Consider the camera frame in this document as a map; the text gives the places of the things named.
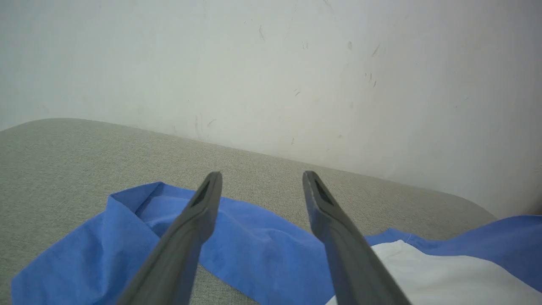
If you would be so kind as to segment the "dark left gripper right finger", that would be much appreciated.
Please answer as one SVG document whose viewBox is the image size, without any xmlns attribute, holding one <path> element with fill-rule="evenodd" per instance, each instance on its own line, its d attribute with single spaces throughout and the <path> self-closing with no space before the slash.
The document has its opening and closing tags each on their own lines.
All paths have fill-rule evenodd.
<svg viewBox="0 0 542 305">
<path fill-rule="evenodd" d="M 314 171 L 302 176 L 313 234 L 325 247 L 339 305 L 408 305 L 393 276 Z"/>
</svg>

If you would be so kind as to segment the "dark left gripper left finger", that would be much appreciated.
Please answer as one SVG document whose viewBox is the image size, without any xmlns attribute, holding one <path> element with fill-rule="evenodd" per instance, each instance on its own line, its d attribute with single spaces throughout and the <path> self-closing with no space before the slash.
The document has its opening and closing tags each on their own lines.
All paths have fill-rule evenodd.
<svg viewBox="0 0 542 305">
<path fill-rule="evenodd" d="M 187 305 L 202 245 L 212 236 L 222 174 L 210 172 L 161 236 L 118 300 L 119 305 Z"/>
</svg>

